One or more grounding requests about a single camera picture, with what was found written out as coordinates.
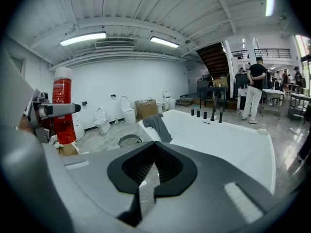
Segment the black faucet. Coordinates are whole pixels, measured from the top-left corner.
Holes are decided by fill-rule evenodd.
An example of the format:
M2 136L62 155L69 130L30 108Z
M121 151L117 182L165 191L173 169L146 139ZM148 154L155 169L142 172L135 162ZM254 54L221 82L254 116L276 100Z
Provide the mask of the black faucet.
M215 111L216 111L216 99L214 99L213 114L212 114L212 117L210 119L211 121L215 121L215 119L214 119Z
M222 120L223 120L223 109L220 108L219 122L222 123Z

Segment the gray cloth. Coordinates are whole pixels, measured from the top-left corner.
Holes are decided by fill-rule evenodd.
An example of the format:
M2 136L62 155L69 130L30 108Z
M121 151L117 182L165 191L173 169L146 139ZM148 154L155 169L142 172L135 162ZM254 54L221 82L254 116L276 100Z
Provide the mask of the gray cloth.
M162 142L171 142L172 141L171 134L168 132L161 117L163 117L162 114L148 116L142 121L142 123L146 128L151 127L155 129L155 131L160 136Z

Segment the toilet lid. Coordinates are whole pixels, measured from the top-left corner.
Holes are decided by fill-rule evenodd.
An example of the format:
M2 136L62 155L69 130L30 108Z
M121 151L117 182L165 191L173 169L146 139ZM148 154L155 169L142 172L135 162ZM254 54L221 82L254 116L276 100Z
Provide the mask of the toilet lid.
M166 98L170 98L171 97L171 94L170 92L168 91L168 89L164 89L163 91L163 97L166 99Z
M106 110L102 107L98 107L97 110L95 111L95 117L97 120L107 118Z
M121 110L122 111L130 110L131 106L130 106L130 101L128 100L128 98L126 96L123 96L120 99L121 99Z

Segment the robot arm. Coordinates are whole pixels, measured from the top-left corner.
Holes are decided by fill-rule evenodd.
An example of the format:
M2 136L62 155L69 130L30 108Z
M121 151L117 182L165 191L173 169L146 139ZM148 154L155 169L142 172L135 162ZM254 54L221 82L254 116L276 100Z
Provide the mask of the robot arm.
M48 143L51 136L55 135L52 118L73 114L80 110L79 104L50 103L47 93L35 90L24 115L40 142Z

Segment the white pants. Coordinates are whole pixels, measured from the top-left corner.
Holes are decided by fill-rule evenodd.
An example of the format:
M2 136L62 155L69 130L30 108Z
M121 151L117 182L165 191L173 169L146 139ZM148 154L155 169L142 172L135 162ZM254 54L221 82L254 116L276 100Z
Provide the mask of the white pants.
M243 117L247 118L249 115L249 112L251 110L251 106L252 106L252 111L251 111L251 120L255 120L256 118L256 113L257 113L257 109L258 109L258 105L261 99L261 94L262 91L254 88L252 86L248 86L247 89L247 95L246 95L246 101L245 101L245 107L244 107L244 111L243 111Z

